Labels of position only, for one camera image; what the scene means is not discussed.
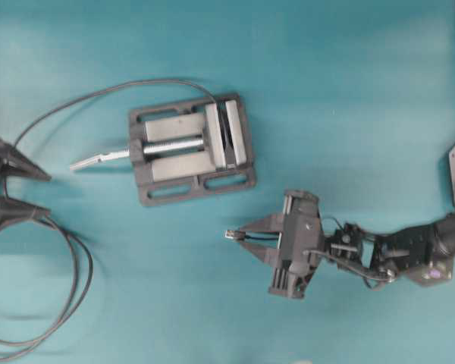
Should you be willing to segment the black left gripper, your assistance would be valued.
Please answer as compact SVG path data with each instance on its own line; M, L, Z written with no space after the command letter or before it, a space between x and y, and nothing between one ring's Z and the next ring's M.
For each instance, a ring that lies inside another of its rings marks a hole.
M0 184L5 177L50 181L52 177L10 143L0 139ZM50 210L0 195L0 230L9 225L48 216Z

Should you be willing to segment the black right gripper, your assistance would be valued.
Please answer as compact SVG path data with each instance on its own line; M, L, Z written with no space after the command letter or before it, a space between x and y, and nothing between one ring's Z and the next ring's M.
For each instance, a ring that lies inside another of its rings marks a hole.
M245 224L239 231L280 233L278 248L242 240L240 245L273 268L268 292L302 299L322 258L325 238L319 214L319 198L305 190L284 192L283 213L274 213Z

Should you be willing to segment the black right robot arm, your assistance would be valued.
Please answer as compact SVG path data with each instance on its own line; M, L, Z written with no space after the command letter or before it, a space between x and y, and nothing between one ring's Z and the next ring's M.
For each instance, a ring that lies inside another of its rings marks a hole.
M449 153L455 205L455 146ZM247 224L226 237L272 267L269 292L300 299L321 259L378 288L400 277L427 287L449 281L455 258L455 212L430 224L373 234L346 224L325 236L315 196L285 193L284 210Z

